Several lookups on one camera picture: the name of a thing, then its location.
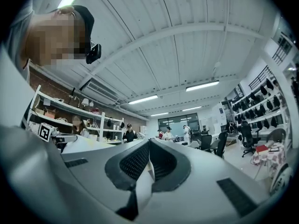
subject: railing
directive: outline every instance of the railing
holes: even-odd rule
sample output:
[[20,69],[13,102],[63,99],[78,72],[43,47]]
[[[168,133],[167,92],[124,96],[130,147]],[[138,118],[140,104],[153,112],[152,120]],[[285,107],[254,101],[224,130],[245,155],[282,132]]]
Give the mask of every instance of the railing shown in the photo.
[[283,36],[280,36],[278,44],[279,47],[272,58],[277,65],[280,65],[285,57],[289,54],[292,46]]
[[266,66],[261,73],[249,84],[251,90],[255,89],[260,83],[264,82],[264,80],[272,74],[271,70],[268,66]]

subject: black mesh vent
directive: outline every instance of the black mesh vent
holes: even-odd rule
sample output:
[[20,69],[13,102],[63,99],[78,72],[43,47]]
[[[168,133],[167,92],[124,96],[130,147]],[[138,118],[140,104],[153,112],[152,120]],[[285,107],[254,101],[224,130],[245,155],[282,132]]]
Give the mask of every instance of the black mesh vent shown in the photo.
[[217,183],[241,217],[257,207],[230,178],[217,181]]
[[154,166],[155,181],[170,174],[177,166],[176,158],[158,145],[150,145],[150,161]]
[[146,144],[122,159],[120,168],[125,174],[137,181],[148,162],[149,144]]
[[82,159],[77,159],[77,160],[72,160],[72,161],[68,161],[68,162],[64,162],[67,168],[71,168],[74,166],[78,166],[84,163],[87,163],[88,161],[84,158]]

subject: lamp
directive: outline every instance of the lamp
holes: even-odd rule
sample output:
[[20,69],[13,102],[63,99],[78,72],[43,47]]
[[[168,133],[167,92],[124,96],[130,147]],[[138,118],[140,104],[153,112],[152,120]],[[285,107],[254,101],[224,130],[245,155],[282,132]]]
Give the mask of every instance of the lamp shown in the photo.
[[84,98],[83,101],[81,102],[82,105],[88,106],[89,105],[89,100],[87,98]]

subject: person in black shirt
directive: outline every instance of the person in black shirt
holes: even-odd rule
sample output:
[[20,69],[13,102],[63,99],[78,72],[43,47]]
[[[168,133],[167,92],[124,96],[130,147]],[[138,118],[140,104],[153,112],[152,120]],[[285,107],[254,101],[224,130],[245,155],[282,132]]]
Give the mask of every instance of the person in black shirt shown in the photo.
[[133,130],[132,125],[128,124],[127,131],[123,134],[123,137],[122,137],[123,141],[129,143],[129,142],[135,141],[137,138],[138,138],[137,134]]

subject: window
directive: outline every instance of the window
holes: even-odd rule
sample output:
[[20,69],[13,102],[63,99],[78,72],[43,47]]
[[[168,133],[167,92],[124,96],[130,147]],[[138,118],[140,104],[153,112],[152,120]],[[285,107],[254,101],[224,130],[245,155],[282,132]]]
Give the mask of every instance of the window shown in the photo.
[[162,132],[166,132],[166,127],[171,128],[171,133],[173,136],[183,136],[184,135],[184,129],[183,126],[187,125],[190,127],[190,129],[194,131],[200,131],[199,128],[199,122],[197,114],[187,114],[182,116],[176,116],[166,119],[159,119],[158,120],[159,129],[162,130]]

